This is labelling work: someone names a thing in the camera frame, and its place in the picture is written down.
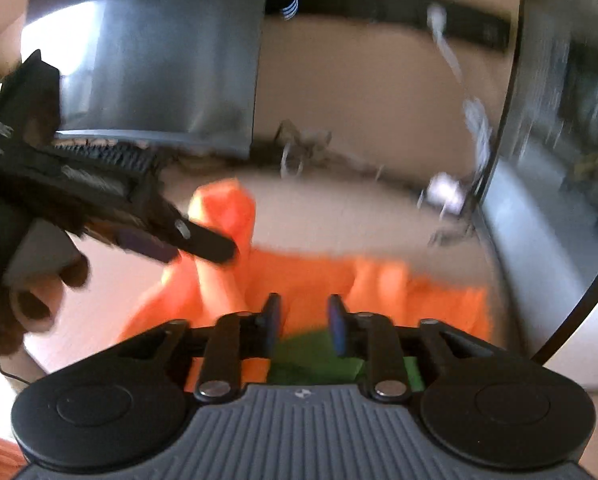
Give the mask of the person's left hand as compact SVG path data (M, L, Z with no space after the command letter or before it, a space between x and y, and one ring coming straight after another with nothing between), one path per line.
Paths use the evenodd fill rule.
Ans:
M64 289L81 288L90 262L58 226L0 204L0 356L27 333L52 328Z

